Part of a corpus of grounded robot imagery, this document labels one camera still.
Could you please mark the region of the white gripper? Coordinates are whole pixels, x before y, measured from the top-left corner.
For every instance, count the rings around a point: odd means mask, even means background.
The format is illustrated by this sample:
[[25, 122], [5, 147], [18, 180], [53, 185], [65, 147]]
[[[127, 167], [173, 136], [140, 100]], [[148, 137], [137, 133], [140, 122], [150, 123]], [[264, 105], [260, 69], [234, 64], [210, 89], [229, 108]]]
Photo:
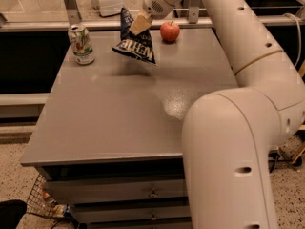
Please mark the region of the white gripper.
[[143, 11], [137, 14], [130, 27], [134, 35], [149, 29], [153, 19], [164, 19], [173, 10], [173, 5], [165, 0], [143, 0], [142, 8]]

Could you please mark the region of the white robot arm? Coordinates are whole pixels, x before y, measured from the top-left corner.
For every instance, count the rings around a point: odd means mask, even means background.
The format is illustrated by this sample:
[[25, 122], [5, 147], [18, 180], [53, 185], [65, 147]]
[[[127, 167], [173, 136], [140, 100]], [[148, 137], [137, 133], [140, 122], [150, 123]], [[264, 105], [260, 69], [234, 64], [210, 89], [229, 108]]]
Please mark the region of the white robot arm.
[[[139, 34], [181, 0], [143, 0]], [[305, 86], [244, 0], [202, 0], [237, 81], [200, 97], [183, 122], [193, 229], [277, 229], [268, 153], [304, 121]]]

